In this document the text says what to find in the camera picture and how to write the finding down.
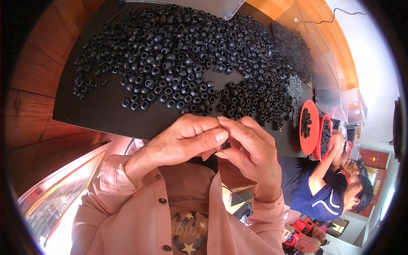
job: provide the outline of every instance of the shirt button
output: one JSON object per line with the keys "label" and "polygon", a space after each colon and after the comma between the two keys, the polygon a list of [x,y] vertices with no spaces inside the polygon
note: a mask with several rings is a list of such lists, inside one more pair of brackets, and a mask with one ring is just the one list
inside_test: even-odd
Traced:
{"label": "shirt button", "polygon": [[168,246],[168,245],[164,245],[164,246],[163,246],[163,249],[164,249],[165,251],[171,251],[171,247]]}

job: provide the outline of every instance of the star print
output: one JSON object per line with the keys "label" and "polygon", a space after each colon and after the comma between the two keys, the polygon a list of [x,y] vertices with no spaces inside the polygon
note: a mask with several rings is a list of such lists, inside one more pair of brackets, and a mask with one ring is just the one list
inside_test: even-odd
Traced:
{"label": "star print", "polygon": [[191,213],[187,213],[186,217],[187,217],[188,219],[193,218],[193,216],[191,215]]}
{"label": "star print", "polygon": [[184,243],[184,249],[182,249],[182,251],[186,251],[188,252],[188,255],[190,255],[192,251],[196,251],[196,250],[193,248],[193,243],[191,244]]}

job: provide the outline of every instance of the cap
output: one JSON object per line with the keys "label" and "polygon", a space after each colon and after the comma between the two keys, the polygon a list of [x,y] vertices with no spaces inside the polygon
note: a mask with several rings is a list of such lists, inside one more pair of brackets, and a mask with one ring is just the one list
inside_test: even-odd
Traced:
{"label": "cap", "polygon": [[360,177],[361,185],[363,186],[363,195],[360,199],[360,204],[356,206],[356,211],[361,212],[364,210],[373,199],[373,185],[371,184],[370,180],[366,176]]}

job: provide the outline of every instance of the fingernail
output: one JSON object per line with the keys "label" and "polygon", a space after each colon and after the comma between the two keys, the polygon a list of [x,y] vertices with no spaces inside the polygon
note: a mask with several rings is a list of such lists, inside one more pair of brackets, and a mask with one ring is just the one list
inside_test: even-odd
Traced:
{"label": "fingernail", "polygon": [[226,118],[224,116],[217,116],[217,119],[219,119],[219,120],[229,120],[228,118]]}
{"label": "fingernail", "polygon": [[217,157],[225,158],[225,159],[228,159],[228,157],[229,157],[229,155],[228,155],[227,153],[222,152],[222,151],[219,151],[219,152],[215,153],[215,155],[216,155]]}
{"label": "fingernail", "polygon": [[225,141],[228,138],[228,132],[226,130],[218,131],[215,133],[215,139],[217,142]]}

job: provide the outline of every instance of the blue shirt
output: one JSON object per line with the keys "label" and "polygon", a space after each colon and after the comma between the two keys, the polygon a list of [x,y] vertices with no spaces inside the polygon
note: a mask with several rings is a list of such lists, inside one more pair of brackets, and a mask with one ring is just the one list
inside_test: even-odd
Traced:
{"label": "blue shirt", "polygon": [[343,213],[343,195],[347,181],[340,169],[336,172],[328,170],[324,176],[327,183],[314,196],[309,188],[309,177],[312,171],[307,171],[298,186],[290,208],[319,220],[334,220]]}

